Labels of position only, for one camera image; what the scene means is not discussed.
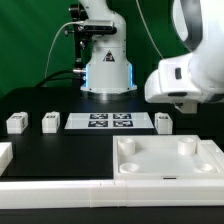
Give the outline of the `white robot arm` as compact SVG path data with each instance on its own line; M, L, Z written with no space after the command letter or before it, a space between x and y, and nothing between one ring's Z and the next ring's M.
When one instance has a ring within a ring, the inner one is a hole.
M119 96L137 89L126 58L126 22L106 0L79 0L88 19L81 30L93 38L81 90ZM163 59L144 86L149 103L171 103L184 113L199 103L224 102L224 0L174 0L172 21L189 52Z

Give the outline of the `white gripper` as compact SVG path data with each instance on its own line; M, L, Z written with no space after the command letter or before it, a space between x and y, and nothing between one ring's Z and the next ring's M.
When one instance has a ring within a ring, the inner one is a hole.
M184 114L196 114L199 104L224 103L224 92L203 89L193 81L189 68L192 59L192 54L186 54L161 60L145 83L145 100L173 104Z

